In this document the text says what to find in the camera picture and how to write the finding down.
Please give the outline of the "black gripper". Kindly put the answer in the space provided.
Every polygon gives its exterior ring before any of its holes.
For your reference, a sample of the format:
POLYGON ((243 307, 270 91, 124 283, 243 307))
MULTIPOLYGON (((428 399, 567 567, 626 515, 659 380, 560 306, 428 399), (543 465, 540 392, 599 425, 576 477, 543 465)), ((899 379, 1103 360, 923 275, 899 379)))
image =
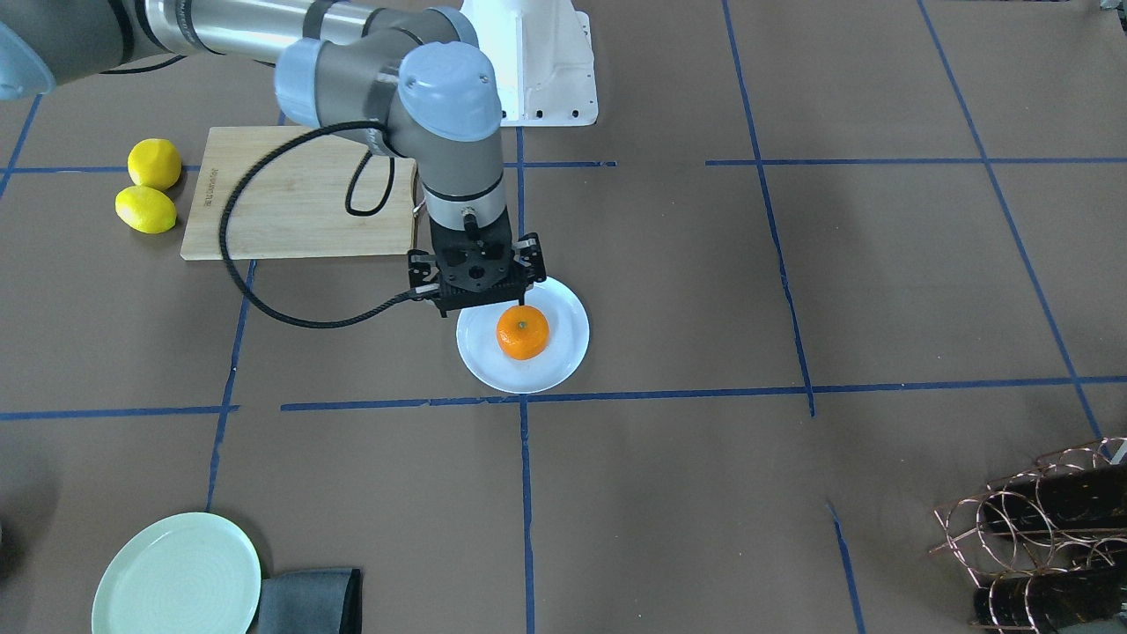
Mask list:
POLYGON ((490 224, 465 229, 441 225, 431 218, 431 247, 443 256, 463 256, 465 253, 482 256, 504 256, 512 250, 511 213, 503 211, 490 224))

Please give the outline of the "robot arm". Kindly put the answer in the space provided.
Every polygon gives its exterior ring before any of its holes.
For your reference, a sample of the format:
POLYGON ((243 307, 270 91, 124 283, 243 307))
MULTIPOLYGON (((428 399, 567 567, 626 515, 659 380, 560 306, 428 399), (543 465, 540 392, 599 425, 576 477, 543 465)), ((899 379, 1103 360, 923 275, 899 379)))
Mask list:
POLYGON ((355 139, 415 160, 438 255, 511 255, 502 104, 474 26, 454 8, 350 1, 5 1, 3 97, 161 53, 274 66, 282 111, 313 130, 375 122, 355 139))

